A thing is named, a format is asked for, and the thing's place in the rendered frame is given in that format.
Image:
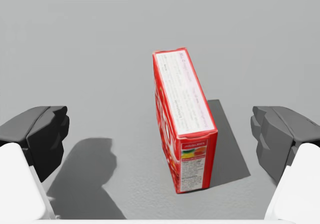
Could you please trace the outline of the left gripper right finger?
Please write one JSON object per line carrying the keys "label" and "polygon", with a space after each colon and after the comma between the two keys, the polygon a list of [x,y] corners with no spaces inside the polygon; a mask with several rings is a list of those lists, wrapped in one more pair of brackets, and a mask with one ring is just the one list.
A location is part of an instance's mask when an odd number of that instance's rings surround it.
{"label": "left gripper right finger", "polygon": [[254,106],[260,166],[277,187],[265,220],[320,220],[320,125],[282,106]]}

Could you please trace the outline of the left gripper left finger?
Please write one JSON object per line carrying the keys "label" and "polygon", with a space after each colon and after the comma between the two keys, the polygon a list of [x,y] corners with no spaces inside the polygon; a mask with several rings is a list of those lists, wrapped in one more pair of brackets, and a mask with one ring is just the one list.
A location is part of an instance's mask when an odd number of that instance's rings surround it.
{"label": "left gripper left finger", "polygon": [[60,166],[66,106],[36,106],[0,125],[0,220],[55,220],[42,183]]}

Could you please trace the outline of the red and white carton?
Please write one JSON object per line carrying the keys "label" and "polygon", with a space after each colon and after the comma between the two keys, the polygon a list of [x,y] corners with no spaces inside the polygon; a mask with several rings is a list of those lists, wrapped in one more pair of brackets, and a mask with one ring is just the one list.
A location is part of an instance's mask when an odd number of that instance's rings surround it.
{"label": "red and white carton", "polygon": [[176,193],[210,187],[218,128],[188,50],[155,51],[156,118]]}

